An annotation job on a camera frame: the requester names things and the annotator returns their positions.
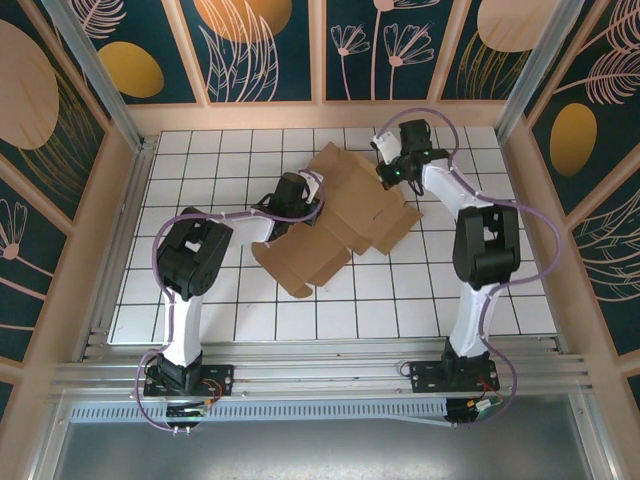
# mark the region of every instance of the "flower illustration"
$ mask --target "flower illustration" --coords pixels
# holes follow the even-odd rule
[[[366,52],[371,48],[371,44],[365,41],[366,34],[362,30],[362,25],[358,25],[357,27],[349,25],[344,28],[344,31],[340,25],[335,25],[331,27],[331,38],[338,50],[338,55],[340,55],[342,81],[344,82],[347,100],[351,100],[351,93],[349,92],[349,84],[347,82],[347,71],[344,66],[344,57]]]
[[[0,199],[0,258],[15,260],[20,252],[20,241],[27,225],[27,207],[20,202],[13,206],[13,215],[9,202]]]
[[[376,51],[378,48],[378,31],[380,30],[380,17],[382,12],[392,10],[408,10],[410,8],[432,7],[440,3],[440,0],[373,0],[376,7],[376,23],[373,27],[373,50],[371,55],[371,100],[376,99]]]
[[[391,79],[389,81],[389,100],[393,100],[393,82],[397,67],[415,65],[433,60],[433,48],[427,48],[431,43],[429,36],[430,25],[417,27],[407,25],[398,36],[398,24],[394,23],[384,28],[384,44],[391,65]]]

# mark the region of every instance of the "cable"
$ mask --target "cable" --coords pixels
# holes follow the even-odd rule
[[[500,410],[498,410],[496,413],[494,413],[493,415],[491,415],[488,418],[485,418],[483,420],[479,420],[477,422],[468,424],[468,426],[471,427],[471,426],[476,426],[476,425],[479,425],[479,424],[482,424],[482,423],[487,423],[487,422],[493,421],[496,418],[498,418],[499,416],[504,415],[504,412],[506,412],[508,410],[508,408],[511,406],[511,403],[513,402],[513,399],[515,398],[516,392],[518,390],[518,373],[516,372],[515,366],[513,365],[511,360],[509,360],[507,358],[507,356],[504,353],[502,353],[500,350],[498,350],[493,345],[491,345],[491,343],[487,340],[487,333],[484,331],[484,322],[485,322],[485,317],[486,317],[486,314],[487,314],[487,310],[489,309],[489,304],[491,303],[491,300],[493,299],[493,296],[496,293],[498,293],[500,290],[504,290],[505,288],[513,287],[515,285],[522,285],[522,284],[529,283],[529,282],[535,282],[536,280],[539,280],[539,279],[549,275],[558,266],[558,263],[560,262],[560,257],[562,256],[562,250],[563,250],[562,238],[560,236],[560,231],[558,230],[558,227],[556,227],[556,225],[553,223],[553,220],[551,220],[547,215],[545,215],[541,211],[539,211],[539,210],[537,210],[537,209],[535,209],[533,207],[530,207],[528,205],[524,205],[522,203],[518,203],[518,202],[515,202],[515,201],[488,197],[486,195],[483,195],[481,192],[476,191],[476,189],[472,185],[467,183],[467,181],[464,179],[464,177],[458,172],[458,169],[457,169],[457,167],[455,166],[455,164],[453,162],[454,155],[460,149],[460,137],[458,135],[458,131],[456,130],[455,125],[453,124],[453,122],[445,114],[443,114],[441,112],[438,112],[437,110],[433,110],[431,108],[426,108],[426,107],[408,108],[406,110],[403,110],[400,113],[397,113],[393,117],[391,117],[387,121],[387,123],[385,123],[384,126],[380,129],[380,132],[378,132],[377,137],[379,138],[383,133],[385,133],[389,129],[389,126],[393,122],[397,121],[401,117],[403,117],[405,115],[408,115],[410,113],[418,113],[418,112],[420,112],[420,113],[430,113],[432,115],[435,115],[435,116],[441,118],[442,120],[444,120],[444,122],[449,126],[449,128],[453,132],[453,138],[455,140],[455,147],[453,148],[453,151],[449,154],[449,159],[447,161],[447,167],[449,168],[449,172],[451,172],[451,175],[453,176],[453,178],[455,178],[456,181],[467,192],[469,192],[471,195],[473,195],[473,197],[475,197],[478,200],[481,200],[483,202],[488,202],[488,203],[493,203],[495,205],[502,205],[502,206],[506,206],[506,207],[516,208],[521,212],[527,212],[527,213],[530,213],[530,214],[538,217],[539,219],[544,221],[549,226],[549,228],[551,228],[551,231],[553,232],[553,235],[554,235],[555,241],[556,241],[556,254],[555,254],[555,257],[553,258],[553,261],[551,262],[551,264],[545,270],[543,270],[542,272],[539,272],[536,275],[532,275],[530,277],[522,278],[522,279],[519,279],[519,280],[511,280],[511,281],[509,281],[507,283],[503,283],[501,285],[496,285],[494,288],[489,290],[489,293],[487,295],[487,299],[482,304],[482,309],[480,311],[480,323],[478,325],[478,335],[480,336],[480,341],[484,344],[484,346],[487,348],[487,350],[489,350],[490,352],[494,353],[497,357],[502,359],[502,361],[504,363],[507,364],[507,366],[509,367],[509,370],[511,371],[512,386],[511,386],[511,394],[509,395],[509,398],[506,400],[506,402],[502,406],[502,408],[500,408]]]
[[[140,373],[143,371],[143,367],[144,365],[146,365],[147,361],[151,361],[153,359],[153,356],[158,356],[161,353],[163,353],[165,350],[167,350],[167,348],[169,348],[169,345],[171,345],[171,343],[173,342],[173,328],[174,328],[174,311],[173,311],[173,307],[175,305],[175,294],[170,292],[169,289],[167,287],[164,286],[164,282],[162,281],[162,277],[160,276],[160,270],[158,268],[158,256],[157,256],[157,252],[158,252],[158,248],[160,246],[160,241],[162,240],[162,237],[164,235],[164,232],[167,231],[167,229],[169,229],[169,227],[171,227],[172,225],[174,225],[177,222],[180,222],[182,220],[213,220],[213,221],[220,221],[220,220],[235,220],[235,219],[239,219],[239,218],[247,218],[247,217],[264,217],[264,218],[268,218],[270,220],[276,221],[276,222],[286,222],[286,223],[300,223],[300,222],[305,222],[313,217],[315,217],[322,209],[323,205],[324,205],[324,189],[323,189],[323,184],[322,181],[320,180],[320,178],[318,177],[318,175],[311,171],[311,170],[307,170],[307,169],[300,169],[298,170],[299,173],[306,173],[307,175],[309,175],[311,178],[313,178],[317,183],[318,183],[318,192],[317,195],[319,197],[319,202],[316,205],[316,208],[313,210],[313,212],[309,213],[308,215],[305,215],[304,217],[299,217],[299,218],[287,218],[287,217],[281,217],[279,215],[272,215],[269,213],[264,213],[258,210],[248,210],[248,211],[244,211],[244,212],[237,212],[237,213],[229,213],[229,214],[214,214],[214,213],[187,213],[187,214],[183,214],[183,215],[178,215],[175,216],[169,220],[167,220],[158,230],[158,233],[156,234],[155,238],[153,239],[153,245],[151,247],[151,268],[153,270],[153,278],[155,279],[156,283],[158,284],[158,286],[160,287],[160,290],[162,292],[162,295],[165,297],[166,302],[169,304],[169,309],[168,309],[168,316],[169,316],[169,332],[167,335],[167,343],[165,345],[163,345],[161,348],[150,348],[149,350],[147,350],[142,357],[140,358],[140,362],[138,363],[138,368],[136,370],[136,378],[135,378],[135,382],[134,382],[134,388],[133,388],[133,395],[135,397],[136,400],[136,405],[138,406],[138,410],[140,410],[140,414],[144,417],[144,419],[153,427],[157,428],[158,430],[162,430],[165,432],[173,432],[174,434],[176,433],[189,433],[190,429],[188,428],[179,428],[179,427],[170,427],[169,425],[167,425],[166,423],[163,425],[162,423],[156,422],[155,420],[153,420],[148,414],[147,412],[145,412],[143,406],[142,406],[142,400],[140,398]]]

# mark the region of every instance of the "decorative wallpaper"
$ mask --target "decorative wallpaper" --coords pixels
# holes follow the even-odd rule
[[[640,142],[640,4],[612,0],[533,126],[565,213]]]
[[[23,360],[65,241],[0,180],[0,357]]]
[[[472,0],[443,100],[506,100],[558,0]]]
[[[0,423],[2,423],[2,417],[4,417],[4,411],[9,404],[9,397],[11,397],[11,391],[13,385],[10,383],[0,382]]]
[[[640,170],[573,236],[618,355],[640,349]]]
[[[181,0],[211,102],[311,100],[307,0]]]
[[[591,7],[593,7],[594,3],[595,3],[595,0],[585,0],[584,3],[582,4],[582,8],[580,9],[580,13],[578,15],[577,20],[573,23],[571,30],[569,31],[569,33],[567,33],[567,36],[564,38],[564,41],[562,42],[562,45],[558,49],[556,56],[554,57],[553,61],[549,65],[549,68],[547,68],[547,71],[545,72],[544,77],[538,84],[538,87],[533,92],[533,95],[531,95],[531,99],[529,100],[529,103],[527,103],[527,106],[524,109],[525,115],[529,116],[529,114],[531,113],[531,110],[533,109],[535,104],[538,102],[540,95],[542,94],[544,89],[547,88],[547,84],[549,83],[549,79],[551,77],[552,72],[554,72],[558,67],[558,64],[564,57],[564,54],[567,52],[567,49],[569,48],[569,45],[571,45],[571,42],[573,42],[573,39],[575,38],[576,34],[580,30],[580,27],[582,27],[582,24],[584,23],[584,20],[587,14],[589,13],[589,11],[591,10]]]
[[[0,156],[73,218],[104,131],[16,0],[0,38]]]
[[[452,3],[328,0],[326,99],[426,99]]]

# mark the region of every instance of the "metal floor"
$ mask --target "metal floor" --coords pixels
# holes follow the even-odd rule
[[[583,480],[564,396],[520,397],[457,430],[394,420],[208,423],[173,437],[137,424],[71,424],[58,480]]]

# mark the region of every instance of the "white tile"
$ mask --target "white tile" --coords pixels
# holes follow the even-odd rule
[[[440,202],[418,202],[423,230],[455,230],[456,223],[451,212]]]
[[[200,341],[232,342],[236,325],[236,305],[203,305],[200,318]]]
[[[242,247],[230,247],[224,254],[224,260],[222,260],[223,267],[239,267],[240,256],[242,254]]]
[[[221,152],[250,152],[251,130],[225,130],[222,132]]]
[[[433,300],[398,300],[396,310],[401,337],[438,336]]]
[[[427,246],[427,259],[432,262],[452,262],[455,231],[424,232],[424,243]]]
[[[522,333],[556,333],[545,297],[513,297],[513,306]]]
[[[279,303],[276,340],[315,340],[316,305],[313,302]]]
[[[392,265],[393,288],[396,298],[431,298],[429,268],[417,265]]]
[[[191,132],[162,132],[158,153],[187,153]]]
[[[142,210],[138,235],[155,236],[164,223],[176,216],[176,207],[147,207]]]
[[[438,312],[438,325],[440,335],[448,337],[453,332],[458,317],[459,298],[437,298],[436,311]]]
[[[153,237],[138,237],[133,246],[130,268],[151,268]]]
[[[275,333],[275,303],[238,304],[236,342],[273,340]]]
[[[318,339],[357,338],[355,302],[318,302]]]
[[[353,268],[342,267],[324,286],[318,287],[318,300],[353,300]]]
[[[301,168],[307,168],[313,158],[313,152],[283,152],[282,173],[297,172]]]
[[[382,263],[389,265],[389,256],[380,253],[373,247],[369,247],[362,255],[353,254],[353,263],[355,265],[367,265],[374,263]]]
[[[123,305],[113,332],[113,343],[150,343],[157,305]]]
[[[123,304],[156,304],[160,288],[149,270],[129,270],[122,295]]]
[[[373,128],[345,128],[347,150],[371,150],[371,140],[375,135]]]
[[[311,288],[311,295],[309,295],[308,297],[304,297],[304,298],[296,298],[293,297],[291,295],[289,295],[289,292],[287,292],[284,288],[282,288],[282,285],[278,284],[278,302],[308,302],[308,301],[313,301],[316,298],[316,287],[313,285],[307,285],[309,288]]]
[[[282,130],[254,130],[252,152],[282,151]]]
[[[250,155],[249,153],[221,153],[217,177],[248,177]]]
[[[381,300],[393,298],[389,265],[356,265],[356,298]]]
[[[182,178],[186,161],[186,155],[156,155],[151,178]]]
[[[145,207],[169,207],[178,204],[182,180],[151,180]]]
[[[464,128],[456,127],[456,132],[458,132],[458,137],[460,139],[460,148],[469,148],[469,142],[467,142],[467,135],[464,133]],[[440,148],[451,150],[456,146],[451,128],[436,127],[436,135],[438,136]]]
[[[314,150],[321,151],[331,142],[338,148],[344,148],[344,130],[342,128],[316,128],[314,130]]]
[[[220,130],[193,132],[189,153],[217,153],[220,151]]]
[[[453,164],[462,173],[476,173],[476,167],[473,163],[471,150],[467,148],[458,150],[458,153],[453,157]]]
[[[431,264],[429,265],[429,273],[431,274],[431,285],[433,287],[434,297],[460,296],[462,282],[453,269],[453,263]]]
[[[275,192],[279,180],[279,178],[250,178],[247,205],[255,205],[266,194]]]
[[[378,153],[375,150],[358,150],[355,153],[363,156],[369,163],[373,165],[378,164]]]
[[[527,232],[520,230],[520,259],[523,261],[533,260],[533,250],[527,237]]]
[[[391,263],[425,263],[421,232],[409,232],[391,251]]]
[[[538,267],[535,262],[520,262],[520,268],[517,272],[511,275],[511,280],[520,280],[522,278],[532,277],[538,273]],[[544,295],[544,288],[542,287],[542,281],[536,280],[535,282],[525,283],[524,285],[516,285],[515,287],[509,287],[511,295],[524,296],[524,295]]]
[[[213,192],[214,205],[244,205],[247,198],[246,178],[218,178]]]
[[[185,180],[182,183],[180,205],[211,205],[215,182],[213,178]]]
[[[473,151],[473,160],[478,173],[506,173],[502,152],[497,148],[477,149]]]
[[[217,153],[191,154],[187,158],[185,178],[215,178],[218,169]]]
[[[500,148],[493,127],[467,127],[471,148]]]
[[[359,338],[396,338],[398,324],[391,300],[356,302]]]
[[[284,131],[282,145],[284,152],[310,152],[313,151],[313,129],[288,128]]]
[[[239,268],[221,268],[212,287],[204,294],[204,303],[226,303],[238,301]]]
[[[260,263],[253,256],[251,245],[242,246],[242,266],[243,267],[260,267]]]
[[[485,331],[488,331],[490,335],[518,335],[520,333],[511,299],[506,293],[498,298],[493,318],[489,328],[485,328]]]
[[[482,191],[488,197],[513,199],[513,189],[506,173],[481,173],[480,184]]]
[[[275,302],[276,281],[262,268],[243,268],[240,274],[240,302]]]
[[[249,175],[252,177],[279,177],[282,173],[282,152],[252,153]]]

